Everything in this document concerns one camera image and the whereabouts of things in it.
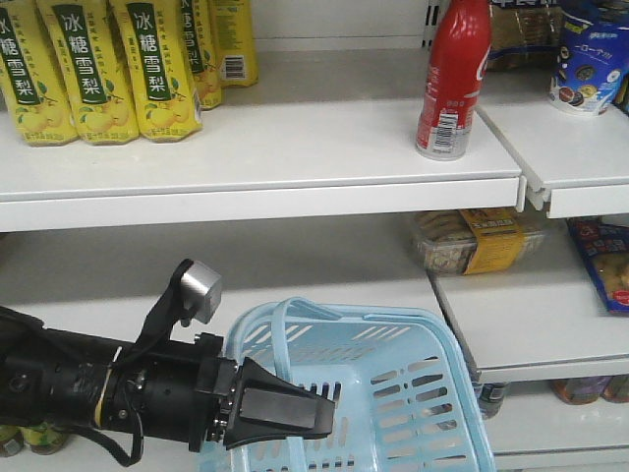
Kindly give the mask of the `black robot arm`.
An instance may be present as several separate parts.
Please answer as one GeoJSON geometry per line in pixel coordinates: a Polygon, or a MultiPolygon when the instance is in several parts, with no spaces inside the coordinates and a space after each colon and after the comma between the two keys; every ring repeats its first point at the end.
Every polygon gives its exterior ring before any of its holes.
{"type": "Polygon", "coordinates": [[[145,438],[226,448],[333,429],[333,401],[288,383],[251,358],[221,354],[220,336],[163,339],[145,352],[128,341],[47,328],[1,312],[1,421],[99,444],[125,467],[145,438]]]}

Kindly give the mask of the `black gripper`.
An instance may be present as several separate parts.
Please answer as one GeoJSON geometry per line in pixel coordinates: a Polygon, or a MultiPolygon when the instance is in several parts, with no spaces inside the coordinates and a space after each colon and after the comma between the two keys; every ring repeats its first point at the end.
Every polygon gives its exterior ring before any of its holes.
{"type": "MultiPolygon", "coordinates": [[[[193,343],[168,340],[114,368],[102,405],[102,428],[130,433],[140,419],[152,438],[185,443],[192,452],[212,435],[219,397],[237,364],[221,356],[223,338],[204,332],[193,343]]],[[[277,376],[254,359],[242,364],[241,393],[224,446],[297,437],[318,440],[333,429],[336,403],[305,385],[277,376]]]]}

